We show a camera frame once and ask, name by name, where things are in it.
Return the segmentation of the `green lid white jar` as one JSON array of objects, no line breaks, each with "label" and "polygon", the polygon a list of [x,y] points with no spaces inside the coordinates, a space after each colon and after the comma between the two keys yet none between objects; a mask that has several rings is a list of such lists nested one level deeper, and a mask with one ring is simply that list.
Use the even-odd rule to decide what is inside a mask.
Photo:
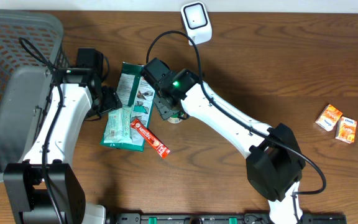
[{"label": "green lid white jar", "polygon": [[182,122],[184,119],[186,119],[186,114],[179,112],[179,113],[169,117],[167,119],[167,121],[172,124],[178,124],[178,123]]}]

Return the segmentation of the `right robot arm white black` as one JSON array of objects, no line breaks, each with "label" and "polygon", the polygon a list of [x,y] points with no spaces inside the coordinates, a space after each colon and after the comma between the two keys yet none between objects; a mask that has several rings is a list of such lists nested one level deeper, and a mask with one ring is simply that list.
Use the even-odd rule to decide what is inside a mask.
[{"label": "right robot arm white black", "polygon": [[146,69],[144,78],[166,110],[178,109],[213,128],[246,159],[251,186],[268,200],[273,223],[301,223],[298,188],[306,161],[293,131],[247,116],[189,70]]}]

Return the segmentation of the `light green wipes packet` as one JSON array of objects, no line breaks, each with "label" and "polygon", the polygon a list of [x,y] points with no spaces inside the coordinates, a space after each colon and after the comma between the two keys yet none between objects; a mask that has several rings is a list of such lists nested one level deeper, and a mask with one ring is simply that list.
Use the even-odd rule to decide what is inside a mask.
[{"label": "light green wipes packet", "polygon": [[132,144],[131,113],[132,108],[128,106],[109,112],[103,143]]}]

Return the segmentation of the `green white gloves packet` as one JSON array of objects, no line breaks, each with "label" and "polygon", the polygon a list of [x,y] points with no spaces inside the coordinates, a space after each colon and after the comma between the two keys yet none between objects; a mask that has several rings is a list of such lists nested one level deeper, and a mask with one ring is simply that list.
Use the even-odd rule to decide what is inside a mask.
[{"label": "green white gloves packet", "polygon": [[[116,92],[121,100],[122,106],[132,108],[131,123],[137,118],[145,127],[148,127],[152,114],[155,91],[140,75],[142,68],[143,66],[141,65],[124,62],[122,64],[121,76]],[[133,128],[131,128],[131,138],[132,144],[103,143],[103,134],[100,145],[142,152],[144,150],[145,139]]]}]

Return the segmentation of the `red nescafe stick sachet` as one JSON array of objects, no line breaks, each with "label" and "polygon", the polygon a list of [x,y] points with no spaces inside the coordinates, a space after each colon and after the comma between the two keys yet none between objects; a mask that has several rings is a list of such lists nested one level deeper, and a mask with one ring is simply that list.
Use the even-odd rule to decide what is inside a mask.
[{"label": "red nescafe stick sachet", "polygon": [[146,128],[139,119],[133,120],[131,128],[134,128],[162,159],[165,159],[170,154],[169,148],[152,131]]}]

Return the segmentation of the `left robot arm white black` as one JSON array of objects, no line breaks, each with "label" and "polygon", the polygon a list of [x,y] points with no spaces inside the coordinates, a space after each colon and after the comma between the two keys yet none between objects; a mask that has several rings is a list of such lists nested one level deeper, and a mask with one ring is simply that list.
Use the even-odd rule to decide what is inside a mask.
[{"label": "left robot arm white black", "polygon": [[95,68],[58,68],[42,129],[21,163],[6,166],[3,182],[16,223],[113,223],[88,203],[72,168],[83,121],[105,111],[107,87]]}]

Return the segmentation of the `orange tissue pack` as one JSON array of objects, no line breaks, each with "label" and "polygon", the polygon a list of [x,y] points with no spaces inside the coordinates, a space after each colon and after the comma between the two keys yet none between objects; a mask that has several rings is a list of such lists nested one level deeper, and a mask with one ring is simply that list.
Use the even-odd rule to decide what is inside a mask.
[{"label": "orange tissue pack", "polygon": [[351,144],[355,140],[357,121],[342,116],[337,123],[337,131],[335,138]]},{"label": "orange tissue pack", "polygon": [[333,105],[328,104],[315,123],[326,131],[332,131],[342,115],[341,111]]}]

